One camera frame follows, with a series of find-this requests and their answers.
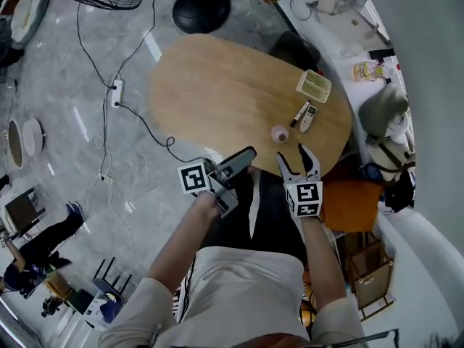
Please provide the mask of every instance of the power strip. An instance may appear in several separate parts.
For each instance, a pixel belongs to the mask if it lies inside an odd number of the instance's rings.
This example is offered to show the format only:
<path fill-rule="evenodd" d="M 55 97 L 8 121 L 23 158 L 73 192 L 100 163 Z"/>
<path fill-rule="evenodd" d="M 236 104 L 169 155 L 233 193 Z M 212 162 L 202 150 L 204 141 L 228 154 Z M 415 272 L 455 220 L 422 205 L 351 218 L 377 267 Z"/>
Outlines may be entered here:
<path fill-rule="evenodd" d="M 123 100 L 124 81 L 115 80 L 112 87 L 113 89 L 111 91 L 111 107 L 118 108 L 118 104 L 121 103 Z"/>

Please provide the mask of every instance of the white wall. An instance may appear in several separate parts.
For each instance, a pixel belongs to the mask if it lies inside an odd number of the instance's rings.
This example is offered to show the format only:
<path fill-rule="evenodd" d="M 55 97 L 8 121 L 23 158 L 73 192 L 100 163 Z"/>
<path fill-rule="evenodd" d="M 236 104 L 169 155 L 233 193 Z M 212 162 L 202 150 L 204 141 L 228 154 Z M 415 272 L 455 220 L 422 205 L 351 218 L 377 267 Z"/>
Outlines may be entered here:
<path fill-rule="evenodd" d="M 464 253 L 464 0 L 372 0 L 394 44 L 418 155 L 416 210 Z"/>
<path fill-rule="evenodd" d="M 447 303 L 459 331 L 464 331 L 464 258 L 425 219 L 409 208 L 385 217 L 420 259 Z"/>
<path fill-rule="evenodd" d="M 376 226 L 384 235 L 388 253 L 394 252 L 390 294 L 396 301 L 362 323 L 365 334 L 399 328 L 399 345 L 409 348 L 423 348 L 432 333 L 456 338 L 458 327 L 453 314 L 418 256 L 382 214 Z M 392 348 L 392 338 L 372 341 L 369 347 Z"/>

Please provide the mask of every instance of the wooden table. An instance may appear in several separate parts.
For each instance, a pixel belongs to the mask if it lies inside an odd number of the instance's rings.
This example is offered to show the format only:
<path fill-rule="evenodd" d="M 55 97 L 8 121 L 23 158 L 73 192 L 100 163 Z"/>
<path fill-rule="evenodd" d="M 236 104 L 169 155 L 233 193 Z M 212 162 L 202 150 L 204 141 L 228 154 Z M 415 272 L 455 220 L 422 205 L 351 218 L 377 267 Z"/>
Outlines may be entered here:
<path fill-rule="evenodd" d="M 302 71 L 266 53 L 214 36 L 189 35 L 163 52 L 151 74 L 149 103 L 164 131 L 228 157 L 253 146 L 253 165 L 280 175 L 277 151 L 292 170 L 305 170 L 298 142 L 319 159 L 322 175 L 337 162 L 351 131 L 348 101 L 332 87 L 310 129 L 289 123 L 306 98 L 296 92 Z M 270 138 L 274 125 L 290 131 L 285 144 Z"/>

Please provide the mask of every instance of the marble floor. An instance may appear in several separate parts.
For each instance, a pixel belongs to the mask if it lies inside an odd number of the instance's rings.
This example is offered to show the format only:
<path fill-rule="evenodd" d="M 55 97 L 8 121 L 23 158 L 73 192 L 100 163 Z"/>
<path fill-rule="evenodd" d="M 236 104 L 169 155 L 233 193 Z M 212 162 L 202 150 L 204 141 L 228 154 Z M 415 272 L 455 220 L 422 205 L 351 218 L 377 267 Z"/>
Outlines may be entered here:
<path fill-rule="evenodd" d="M 156 28 L 152 35 L 161 51 L 184 35 L 172 21 L 174 1 L 156 0 Z M 231 1 L 231 16 L 213 35 L 268 51 L 280 34 L 288 30 L 275 8 L 262 0 Z M 105 80 L 150 28 L 151 3 L 152 0 L 143 0 L 138 9 L 129 12 L 81 7 L 83 44 Z M 158 146 L 142 123 L 124 109 L 108 109 L 111 159 L 107 159 L 104 170 L 111 172 L 114 183 L 96 179 L 103 149 L 94 145 L 102 144 L 105 88 L 79 46 L 77 7 L 71 0 L 51 0 L 24 58 L 11 69 L 10 75 L 18 77 L 19 85 L 15 94 L 2 89 L 0 128 L 5 129 L 10 118 L 22 125 L 28 118 L 36 117 L 46 133 L 46 143 L 41 155 L 28 161 L 21 170 L 13 168 L 5 153 L 0 170 L 3 168 L 11 175 L 13 187 L 18 191 L 36 187 L 38 198 L 46 207 L 39 229 L 64 220 L 65 202 L 79 201 L 83 206 L 86 226 L 60 249 L 61 255 L 73 262 L 63 273 L 75 288 L 92 290 L 90 280 L 99 263 L 104 258 L 116 257 L 109 280 L 118 273 L 122 273 L 122 279 L 132 273 L 129 286 L 132 289 L 192 198 L 183 195 L 179 186 L 180 163 Z M 124 102 L 141 113 L 154 134 L 163 139 L 166 135 L 153 122 L 146 107 L 149 73 L 156 65 L 144 43 L 121 75 L 125 81 Z M 173 151 L 186 159 L 205 154 L 203 146 L 180 140 Z"/>

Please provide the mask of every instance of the remote control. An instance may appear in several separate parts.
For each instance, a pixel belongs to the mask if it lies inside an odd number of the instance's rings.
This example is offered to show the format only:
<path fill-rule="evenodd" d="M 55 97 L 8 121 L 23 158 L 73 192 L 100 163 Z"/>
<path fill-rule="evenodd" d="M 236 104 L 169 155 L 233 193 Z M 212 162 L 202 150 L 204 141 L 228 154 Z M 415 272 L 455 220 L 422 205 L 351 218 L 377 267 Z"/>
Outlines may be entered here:
<path fill-rule="evenodd" d="M 310 128 L 312 119 L 314 118 L 317 111 L 318 109 L 314 107 L 312 104 L 310 104 L 306 113 L 304 114 L 304 117 L 302 118 L 301 123 L 299 124 L 299 131 L 304 133 L 306 130 Z"/>

